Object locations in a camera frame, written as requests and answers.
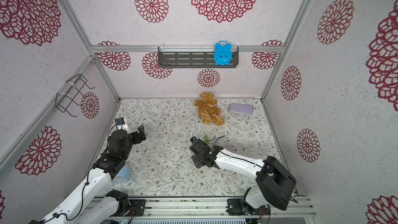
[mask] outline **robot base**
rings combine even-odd
[[[227,203],[227,212],[229,215],[250,215],[243,210],[240,199],[228,199]],[[271,209],[268,205],[261,206],[260,208],[263,210],[261,215],[269,215],[271,213]],[[260,208],[255,209],[251,215],[260,215]]]

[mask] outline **purple pencil case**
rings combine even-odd
[[[233,113],[252,115],[253,114],[253,106],[233,103],[233,104],[229,104],[229,111],[233,112]]]

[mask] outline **floral floor mat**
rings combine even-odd
[[[220,99],[217,105],[225,118],[222,127],[203,124],[193,101],[123,100],[116,117],[124,117],[131,131],[143,124],[147,140],[134,145],[126,161],[131,168],[130,180],[110,182],[98,195],[117,189],[130,196],[241,196],[248,187],[256,186],[233,171],[206,166],[197,169],[189,150],[192,132],[197,137],[206,134],[209,139],[225,135],[217,145],[234,153],[261,159],[270,155],[280,160],[260,99]],[[253,105],[253,115],[229,112],[230,103]]]

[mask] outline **alarm clock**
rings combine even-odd
[[[214,61],[216,62],[216,65],[229,65],[229,62],[232,59],[231,43],[221,41],[216,43],[214,48],[216,49],[214,51]]]

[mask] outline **teddy bear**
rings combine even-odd
[[[195,100],[194,105],[198,107],[199,117],[203,123],[214,123],[222,126],[225,122],[224,117],[220,116],[221,109],[216,107],[217,99],[210,92],[200,94],[200,100]]]

